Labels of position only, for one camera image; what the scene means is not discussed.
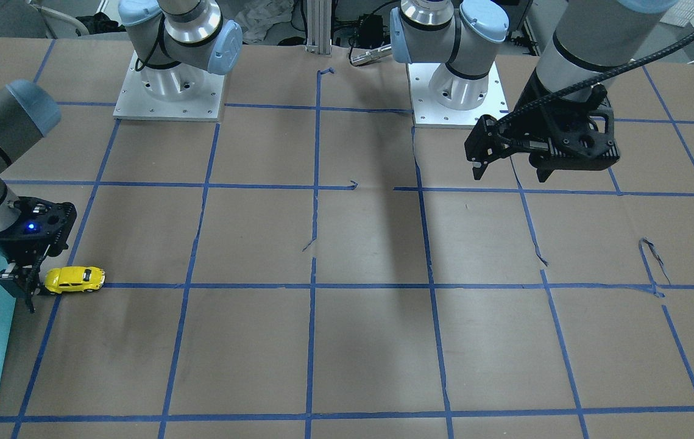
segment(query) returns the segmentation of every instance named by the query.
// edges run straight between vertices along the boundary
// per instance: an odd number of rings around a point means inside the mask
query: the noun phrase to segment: black cable
[[[160,46],[160,42],[162,41],[163,38],[163,30],[165,29],[165,14],[162,14],[160,16],[160,27],[157,28],[157,37],[155,37],[154,40],[154,45],[152,45],[152,50],[149,51],[149,55],[146,56],[146,59],[141,61],[141,57],[135,59],[135,71],[140,72],[143,70],[148,64],[149,64],[149,59],[152,59],[152,55],[154,55],[155,50],[157,50],[157,47]]]
[[[648,56],[644,56],[639,59],[634,59],[634,61],[627,62],[623,64],[622,66],[615,67],[614,69],[608,70],[604,73],[601,73],[600,75],[597,75],[595,77],[592,77],[588,80],[584,80],[581,82],[578,82],[577,84],[572,84],[569,87],[563,88],[559,91],[556,91],[555,93],[551,93],[549,95],[545,95],[535,101],[531,101],[519,109],[515,109],[513,112],[507,114],[506,116],[502,117],[501,119],[498,120],[497,122],[497,127],[500,127],[501,125],[505,125],[506,123],[510,123],[512,120],[517,119],[517,117],[520,117],[527,112],[539,108],[542,105],[549,104],[550,102],[553,102],[554,100],[558,98],[563,98],[564,96],[570,95],[571,93],[575,91],[580,91],[583,88],[586,87],[591,87],[595,84],[598,84],[600,82],[606,81],[609,78],[617,77],[617,75],[622,75],[625,72],[629,72],[633,69],[638,69],[639,67],[645,66],[647,64],[650,64],[650,62],[657,61],[658,59],[664,58],[664,56],[671,55],[672,53],[675,53],[676,51],[680,50],[683,47],[686,47],[689,45],[691,42],[694,41],[694,31],[690,33],[688,36],[682,38],[680,41],[667,46],[666,48],[662,48],[658,52],[652,53]]]
[[[380,11],[380,9],[384,8],[385,6],[392,5],[393,3],[396,3],[396,2],[398,2],[398,0],[391,0],[390,2],[382,3],[382,5],[378,6],[376,9],[374,9],[374,11],[371,11],[370,14],[365,16],[365,18],[363,20],[358,20],[358,22],[359,22],[358,30],[355,32],[355,39],[353,41],[350,41],[349,53],[347,53],[347,59],[349,60],[350,66],[360,67],[360,66],[355,66],[355,64],[352,63],[352,51],[355,50],[355,42],[358,41],[358,35],[360,35],[360,30],[363,28],[363,25],[366,24],[366,19],[368,17],[376,14],[378,11]]]

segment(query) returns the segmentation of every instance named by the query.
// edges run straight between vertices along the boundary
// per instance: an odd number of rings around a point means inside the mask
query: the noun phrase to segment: floor
[[[622,161],[538,184],[472,180],[393,62],[245,46],[221,123],[118,122],[131,53],[0,40],[62,106],[3,175],[79,209],[44,269],[108,272],[18,307],[0,438],[694,437],[694,66],[620,77]],[[497,63],[512,103],[534,58]]]

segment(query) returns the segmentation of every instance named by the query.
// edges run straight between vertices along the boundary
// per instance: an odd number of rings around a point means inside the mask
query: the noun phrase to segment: metal pole
[[[307,52],[330,56],[332,13],[330,8],[330,0],[308,0],[306,2],[306,20],[308,22]]]

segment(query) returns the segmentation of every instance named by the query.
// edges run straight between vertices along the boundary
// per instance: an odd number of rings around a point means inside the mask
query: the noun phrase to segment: robotic arm
[[[57,104],[37,85],[15,80],[0,88],[0,173],[59,121]],[[25,300],[31,312],[41,263],[68,247],[75,221],[71,203],[18,197],[0,178],[0,255],[9,263],[0,283],[13,297]]]
[[[119,14],[137,59],[115,116],[207,120],[191,115],[199,102],[213,107],[219,100],[210,96],[221,96],[224,83],[207,73],[226,75],[235,66],[243,40],[238,23],[222,17],[216,0],[122,0]],[[148,114],[150,105],[160,104],[180,106],[179,116]]]
[[[530,153],[540,182],[554,170],[605,170],[615,164],[620,151],[606,89],[617,75],[694,41],[692,32],[631,60],[677,1],[570,0],[515,110],[499,120],[483,115],[466,140],[475,180],[488,164],[517,152]],[[497,43],[508,28],[499,6],[463,0],[460,10],[453,10],[450,0],[402,0],[391,20],[396,61],[442,62],[430,82],[441,105],[458,110],[481,105]]]

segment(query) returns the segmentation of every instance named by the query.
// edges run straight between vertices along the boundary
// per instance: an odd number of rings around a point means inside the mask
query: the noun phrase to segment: gray robot arm segment
[[[120,15],[143,62],[138,70],[183,63],[225,75],[238,61],[241,27],[222,17],[215,0],[123,0]]]

